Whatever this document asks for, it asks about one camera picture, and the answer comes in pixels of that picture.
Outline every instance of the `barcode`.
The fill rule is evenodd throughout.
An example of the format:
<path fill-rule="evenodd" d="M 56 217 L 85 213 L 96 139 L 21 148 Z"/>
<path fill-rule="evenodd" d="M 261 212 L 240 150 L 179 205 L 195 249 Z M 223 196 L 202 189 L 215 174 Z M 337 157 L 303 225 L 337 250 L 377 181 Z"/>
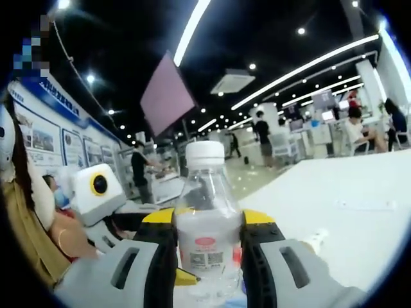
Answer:
<path fill-rule="evenodd" d="M 190 261 L 192 265 L 206 265 L 206 258 L 203 253 L 191 253 Z"/>
<path fill-rule="evenodd" d="M 209 253 L 208 254 L 208 264 L 219 264 L 223 262 L 223 253 Z"/>

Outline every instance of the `white chair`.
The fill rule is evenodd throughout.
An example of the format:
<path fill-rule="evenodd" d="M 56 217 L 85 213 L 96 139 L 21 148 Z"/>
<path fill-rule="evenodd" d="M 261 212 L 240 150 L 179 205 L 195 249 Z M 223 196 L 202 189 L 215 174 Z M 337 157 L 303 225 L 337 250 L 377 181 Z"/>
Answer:
<path fill-rule="evenodd" d="M 285 167 L 296 164 L 299 148 L 296 140 L 289 133 L 274 133 L 268 136 L 274 157 L 285 158 Z"/>

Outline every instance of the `computer monitor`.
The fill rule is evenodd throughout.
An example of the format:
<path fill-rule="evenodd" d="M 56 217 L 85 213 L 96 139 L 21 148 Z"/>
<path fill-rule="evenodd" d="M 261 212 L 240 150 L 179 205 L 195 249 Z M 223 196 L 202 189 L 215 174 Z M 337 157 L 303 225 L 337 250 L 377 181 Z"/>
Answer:
<path fill-rule="evenodd" d="M 341 110 L 349 108 L 349 102 L 347 100 L 338 103 Z"/>
<path fill-rule="evenodd" d="M 294 132 L 296 130 L 300 130 L 300 129 L 302 129 L 303 126 L 304 126 L 304 121 L 302 119 L 291 121 L 290 122 L 290 131 Z"/>
<path fill-rule="evenodd" d="M 311 96 L 315 110 L 328 110 L 334 108 L 335 98 L 331 90 L 323 91 Z"/>
<path fill-rule="evenodd" d="M 324 122 L 331 122 L 335 120 L 334 112 L 332 110 L 323 112 L 321 116 Z"/>

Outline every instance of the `man in black shirt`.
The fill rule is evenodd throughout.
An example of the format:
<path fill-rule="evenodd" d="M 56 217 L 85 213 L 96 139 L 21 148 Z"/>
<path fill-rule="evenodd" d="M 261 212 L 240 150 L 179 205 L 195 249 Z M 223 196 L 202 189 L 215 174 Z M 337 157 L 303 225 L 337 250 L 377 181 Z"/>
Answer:
<path fill-rule="evenodd" d="M 268 139 L 270 135 L 270 128 L 266 121 L 263 120 L 264 112 L 261 110 L 257 112 L 258 121 L 256 123 L 256 131 L 259 136 L 259 143 L 261 148 L 261 155 L 263 156 L 264 164 L 271 168 L 274 166 L 274 160 L 272 158 L 272 147 Z"/>
<path fill-rule="evenodd" d="M 131 158 L 131 166 L 134 174 L 134 185 L 140 193 L 141 203 L 150 203 L 151 194 L 148 189 L 148 182 L 144 177 L 144 167 L 152 166 L 153 164 L 143 155 L 144 144 L 141 141 L 136 142 L 136 150 Z"/>

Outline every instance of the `person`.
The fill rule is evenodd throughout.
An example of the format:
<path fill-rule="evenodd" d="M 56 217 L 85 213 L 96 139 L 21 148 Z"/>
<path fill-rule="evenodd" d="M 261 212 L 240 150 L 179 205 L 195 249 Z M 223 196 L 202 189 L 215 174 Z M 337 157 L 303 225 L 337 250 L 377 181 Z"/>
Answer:
<path fill-rule="evenodd" d="M 148 190 L 148 182 L 144 177 L 145 166 L 158 166 L 155 162 L 150 162 L 144 155 L 144 144 L 141 141 L 136 141 L 136 148 L 131 158 L 131 165 L 134 174 L 134 185 L 137 187 L 141 203 L 150 203 L 151 194 Z"/>
<path fill-rule="evenodd" d="M 256 130 L 259 136 L 261 155 L 263 156 L 264 165 L 271 168 L 274 166 L 274 159 L 272 157 L 271 143 L 268 139 L 268 135 L 270 135 L 270 128 L 268 127 L 268 123 L 263 120 L 263 111 L 259 110 L 256 115 L 258 118 L 258 121 L 256 123 Z"/>
<path fill-rule="evenodd" d="M 345 122 L 348 137 L 351 143 L 369 142 L 369 151 L 375 148 L 379 153 L 387 151 L 384 138 L 374 129 L 365 128 L 361 124 L 362 113 L 358 107 L 348 108 L 348 120 Z M 367 144 L 361 144 L 356 148 L 356 152 L 365 152 Z"/>
<path fill-rule="evenodd" d="M 397 133 L 407 132 L 407 120 L 405 115 L 400 111 L 398 106 L 390 99 L 387 98 L 384 104 L 385 110 L 391 116 L 390 129 L 388 130 L 388 151 L 392 151 L 392 145 L 397 142 Z M 408 138 L 406 135 L 399 135 L 398 141 L 400 143 L 406 143 Z"/>
<path fill-rule="evenodd" d="M 228 135 L 231 138 L 231 142 L 230 142 L 230 157 L 232 157 L 232 153 L 233 151 L 237 152 L 238 158 L 241 157 L 241 152 L 238 149 L 238 139 L 237 136 L 234 133 L 228 133 Z"/>
<path fill-rule="evenodd" d="M 98 258 L 81 226 L 55 212 L 55 200 L 24 147 L 13 99 L 0 101 L 0 178 L 8 221 L 27 260 L 52 288 L 70 265 L 68 257 Z"/>

